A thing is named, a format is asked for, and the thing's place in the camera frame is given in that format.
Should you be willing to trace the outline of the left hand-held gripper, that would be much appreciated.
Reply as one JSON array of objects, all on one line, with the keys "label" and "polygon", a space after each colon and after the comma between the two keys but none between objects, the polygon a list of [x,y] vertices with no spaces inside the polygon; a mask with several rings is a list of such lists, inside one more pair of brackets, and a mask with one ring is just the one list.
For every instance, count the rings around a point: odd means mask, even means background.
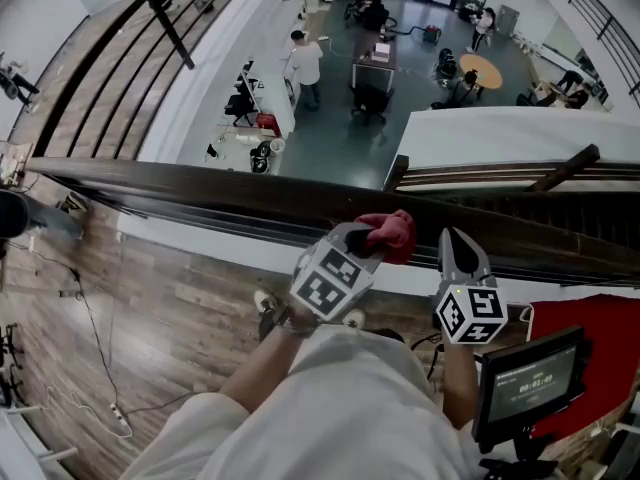
[{"label": "left hand-held gripper", "polygon": [[307,249],[298,262],[291,297],[323,322],[347,311],[372,287],[386,256],[384,250],[369,251],[372,231],[365,223],[340,223]]}]

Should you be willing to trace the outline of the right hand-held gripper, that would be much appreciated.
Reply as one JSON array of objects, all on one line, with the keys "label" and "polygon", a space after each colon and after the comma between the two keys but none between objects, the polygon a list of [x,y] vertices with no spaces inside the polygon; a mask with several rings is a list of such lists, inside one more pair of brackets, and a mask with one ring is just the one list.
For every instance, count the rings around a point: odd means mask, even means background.
[{"label": "right hand-held gripper", "polygon": [[508,322],[507,306],[492,276],[484,249],[467,233],[444,228],[438,243],[441,281],[449,283],[435,308],[443,333],[452,344],[488,344]]}]

